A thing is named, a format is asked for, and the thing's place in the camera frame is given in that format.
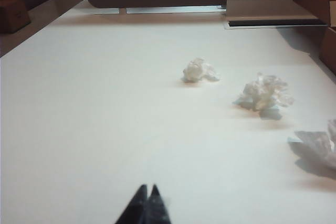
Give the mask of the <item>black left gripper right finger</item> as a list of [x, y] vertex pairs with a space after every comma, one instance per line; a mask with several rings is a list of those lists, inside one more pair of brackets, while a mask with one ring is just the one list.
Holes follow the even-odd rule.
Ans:
[[144, 223], [171, 224], [168, 210], [156, 184], [146, 202]]

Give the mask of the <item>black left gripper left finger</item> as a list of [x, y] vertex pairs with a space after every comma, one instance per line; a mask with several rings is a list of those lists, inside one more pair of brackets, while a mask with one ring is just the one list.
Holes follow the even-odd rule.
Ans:
[[117, 219], [116, 224], [144, 223], [147, 198], [147, 185], [143, 184], [137, 189], [132, 199], [129, 201], [126, 208]]

